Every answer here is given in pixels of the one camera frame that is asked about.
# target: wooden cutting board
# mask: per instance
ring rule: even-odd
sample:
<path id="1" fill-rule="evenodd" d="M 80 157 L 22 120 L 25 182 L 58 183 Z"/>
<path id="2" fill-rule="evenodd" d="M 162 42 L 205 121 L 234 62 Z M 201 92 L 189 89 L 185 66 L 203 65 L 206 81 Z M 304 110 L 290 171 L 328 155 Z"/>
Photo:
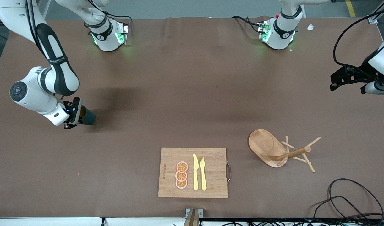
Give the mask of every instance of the wooden cutting board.
<path id="1" fill-rule="evenodd" d="M 198 169 L 199 189 L 193 190 L 193 154 L 205 158 L 207 190 L 202 190 L 201 169 Z M 225 148 L 162 148 L 160 159 L 159 197 L 176 198 L 228 198 Z M 176 165 L 184 161 L 188 164 L 187 181 L 184 189 L 176 187 Z"/>

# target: citrus slice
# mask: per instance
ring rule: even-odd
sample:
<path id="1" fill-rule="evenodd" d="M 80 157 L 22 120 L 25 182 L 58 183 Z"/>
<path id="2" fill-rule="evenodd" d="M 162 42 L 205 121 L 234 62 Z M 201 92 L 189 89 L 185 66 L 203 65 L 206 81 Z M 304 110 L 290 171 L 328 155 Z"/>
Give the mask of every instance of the citrus slice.
<path id="1" fill-rule="evenodd" d="M 186 173 L 180 173 L 178 171 L 175 173 L 175 179 L 179 182 L 185 181 L 187 177 L 188 175 Z"/>
<path id="2" fill-rule="evenodd" d="M 177 164 L 177 171 L 180 172 L 180 173 L 184 173 L 188 170 L 188 164 L 185 163 L 184 161 L 182 162 L 179 162 Z"/>
<path id="3" fill-rule="evenodd" d="M 188 181 L 187 180 L 185 180 L 185 181 L 175 181 L 175 185 L 177 186 L 177 188 L 179 188 L 179 189 L 184 189 L 184 188 L 186 188 L 186 186 L 188 185 Z"/>

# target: table surface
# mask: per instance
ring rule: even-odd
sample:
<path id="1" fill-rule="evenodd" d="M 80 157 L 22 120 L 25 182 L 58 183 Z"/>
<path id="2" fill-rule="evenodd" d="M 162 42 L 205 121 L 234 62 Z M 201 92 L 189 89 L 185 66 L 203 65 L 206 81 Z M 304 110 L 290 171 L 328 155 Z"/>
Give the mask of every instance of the table surface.
<path id="1" fill-rule="evenodd" d="M 235 19 L 135 20 L 129 45 L 114 52 L 100 51 L 81 21 L 50 22 L 80 79 L 76 95 L 97 116 L 72 130 L 10 99 L 14 82 L 48 66 L 11 34 L 0 60 L 0 217 L 175 217 L 191 207 L 205 217 L 309 217 L 340 177 L 384 206 L 384 96 L 360 94 L 362 84 L 329 91 L 340 67 L 334 43 L 355 20 L 305 18 L 280 51 Z M 337 57 L 359 65 L 380 43 L 377 26 L 360 23 Z M 296 147 L 321 136 L 307 155 L 316 173 L 294 159 L 266 166 L 248 148 L 256 129 Z M 228 199 L 159 198 L 161 147 L 227 148 Z M 336 184 L 333 195 L 379 212 L 352 184 Z M 339 215 L 324 205 L 317 216 Z"/>

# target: cutting board metal handle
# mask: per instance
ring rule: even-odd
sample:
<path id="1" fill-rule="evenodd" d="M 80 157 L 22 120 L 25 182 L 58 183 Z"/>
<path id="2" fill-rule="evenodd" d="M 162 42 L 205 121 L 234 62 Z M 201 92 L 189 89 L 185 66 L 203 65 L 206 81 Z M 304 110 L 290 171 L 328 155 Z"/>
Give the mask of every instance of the cutting board metal handle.
<path id="1" fill-rule="evenodd" d="M 227 166 L 225 171 L 227 172 L 227 168 L 228 168 L 228 180 L 227 180 L 227 185 L 230 183 L 230 180 L 231 180 L 231 166 L 230 164 L 228 163 L 228 160 L 225 161 L 227 163 Z"/>

